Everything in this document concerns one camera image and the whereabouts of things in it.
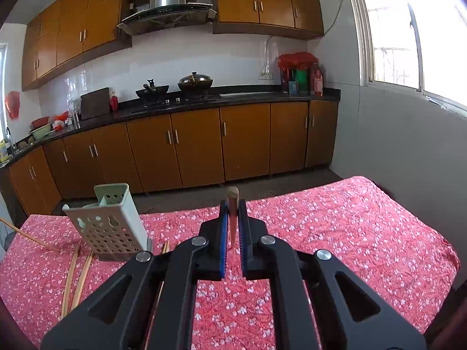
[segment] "red bag hanging on wall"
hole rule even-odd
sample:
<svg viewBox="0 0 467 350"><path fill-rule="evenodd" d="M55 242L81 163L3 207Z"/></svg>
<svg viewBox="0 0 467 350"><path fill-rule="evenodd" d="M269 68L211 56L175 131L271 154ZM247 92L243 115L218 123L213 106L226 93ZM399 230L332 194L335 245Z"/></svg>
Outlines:
<svg viewBox="0 0 467 350"><path fill-rule="evenodd" d="M12 120L20 115L20 93L16 91L9 92L5 97L5 107Z"/></svg>

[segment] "white wall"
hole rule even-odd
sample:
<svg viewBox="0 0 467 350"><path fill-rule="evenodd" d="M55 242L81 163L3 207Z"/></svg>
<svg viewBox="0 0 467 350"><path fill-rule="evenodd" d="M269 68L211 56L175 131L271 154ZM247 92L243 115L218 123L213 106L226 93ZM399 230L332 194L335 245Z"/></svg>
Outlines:
<svg viewBox="0 0 467 350"><path fill-rule="evenodd" d="M340 0L321 0L325 29ZM356 26L345 0L329 34L308 42L326 70L330 87L341 89L331 169L342 177L364 175L440 232L467 265L467 119L419 97L359 86ZM467 278L462 266L455 280Z"/></svg>
<svg viewBox="0 0 467 350"><path fill-rule="evenodd" d="M110 87L119 101L138 98L147 79L179 90L178 81L192 71L214 79L213 86L279 84L277 56L307 50L307 42L274 37L269 41L270 71L274 80L258 80L264 65L268 36L213 34L210 24L155 31L133 37L132 48L79 66L39 88L44 115L63 113L67 96Z"/></svg>
<svg viewBox="0 0 467 350"><path fill-rule="evenodd" d="M20 92L19 117L11 120L6 114L8 127L15 142L29 135L31 121L42 117L37 90L21 91L21 67L26 25L4 24L0 29L0 43L6 43L5 95Z"/></svg>

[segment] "range hood chimney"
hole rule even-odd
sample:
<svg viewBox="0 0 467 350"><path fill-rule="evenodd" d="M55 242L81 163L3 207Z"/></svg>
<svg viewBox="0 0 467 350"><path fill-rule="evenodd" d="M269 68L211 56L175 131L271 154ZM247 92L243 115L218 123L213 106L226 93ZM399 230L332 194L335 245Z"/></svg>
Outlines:
<svg viewBox="0 0 467 350"><path fill-rule="evenodd" d="M200 25L213 21L212 4L186 0L149 0L149 9L137 12L117 25L130 35L145 34L172 27Z"/></svg>

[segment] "window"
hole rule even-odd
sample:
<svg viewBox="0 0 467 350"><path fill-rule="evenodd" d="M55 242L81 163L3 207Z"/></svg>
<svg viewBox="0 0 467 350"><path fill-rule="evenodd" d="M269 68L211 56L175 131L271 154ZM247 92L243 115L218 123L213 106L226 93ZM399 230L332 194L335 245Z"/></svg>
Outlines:
<svg viewBox="0 0 467 350"><path fill-rule="evenodd" d="M6 115L5 115L5 62L6 62L6 45L0 43L0 141L5 137L6 133Z"/></svg>
<svg viewBox="0 0 467 350"><path fill-rule="evenodd" d="M368 83L413 88L467 107L463 0L353 0Z"/></svg>

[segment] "backsplash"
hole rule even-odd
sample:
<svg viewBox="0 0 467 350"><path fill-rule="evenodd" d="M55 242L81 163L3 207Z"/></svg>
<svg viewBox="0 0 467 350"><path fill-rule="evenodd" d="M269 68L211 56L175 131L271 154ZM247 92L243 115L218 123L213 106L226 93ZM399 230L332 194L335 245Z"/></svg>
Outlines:
<svg viewBox="0 0 467 350"><path fill-rule="evenodd" d="M110 87L119 101L138 98L147 79L178 90L178 81L195 71L213 78L213 86L279 84L277 56L307 50L307 42L272 37L266 71L274 80L258 80L264 67L267 35L213 34L210 24L155 31L133 37L132 48L92 60L39 88L43 116L67 110L67 100Z"/></svg>

